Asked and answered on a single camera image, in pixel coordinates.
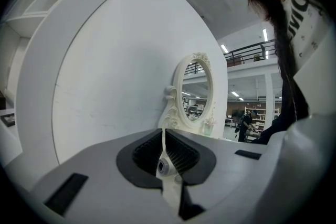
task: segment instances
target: railing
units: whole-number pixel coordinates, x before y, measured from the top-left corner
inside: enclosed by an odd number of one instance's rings
[[[274,41],[275,40],[272,39],[269,41],[256,43],[224,54],[227,67],[275,58],[276,55]]]
[[[185,69],[184,75],[191,75],[191,74],[198,74],[198,73],[204,73],[204,69],[198,62],[195,62],[187,66],[187,68]]]

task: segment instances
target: ornate white mirror frame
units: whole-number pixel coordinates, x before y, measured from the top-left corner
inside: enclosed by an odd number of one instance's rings
[[[207,102],[204,108],[204,112],[196,121],[190,121],[183,108],[182,100],[182,86],[184,74],[187,66],[191,62],[199,63],[204,71],[208,82],[208,96]],[[178,65],[172,86],[166,88],[168,95],[167,106],[162,113],[162,116],[159,120],[159,128],[163,129],[179,129],[195,134],[205,134],[204,126],[205,122],[213,119],[213,96],[214,96],[214,82],[213,76],[211,73],[211,66],[209,59],[205,53],[198,52],[190,56],[185,57],[180,64]]]

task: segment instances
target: white shirt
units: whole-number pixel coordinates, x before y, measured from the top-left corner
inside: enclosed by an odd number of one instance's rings
[[[329,16],[322,9],[310,4],[311,1],[282,2],[287,15],[287,34],[293,45],[298,70],[319,47],[332,24]]]
[[[336,29],[329,16],[310,2],[282,2],[298,70],[294,80],[310,114],[330,114],[336,112]]]

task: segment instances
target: white pillar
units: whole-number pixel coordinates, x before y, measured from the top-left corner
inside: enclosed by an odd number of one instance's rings
[[[271,127],[273,120],[273,83],[271,74],[265,74],[265,82],[266,82],[266,117],[265,117],[265,126],[264,130]]]
[[[275,114],[275,95],[274,95],[274,92],[273,92],[273,110],[272,110],[272,112],[273,112],[273,114],[272,114],[272,120],[274,120],[274,114]]]

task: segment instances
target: oval mirror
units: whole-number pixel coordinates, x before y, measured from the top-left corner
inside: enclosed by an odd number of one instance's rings
[[[183,109],[190,121],[197,121],[202,116],[207,104],[208,88],[204,68],[197,61],[192,61],[184,72],[182,85]]]

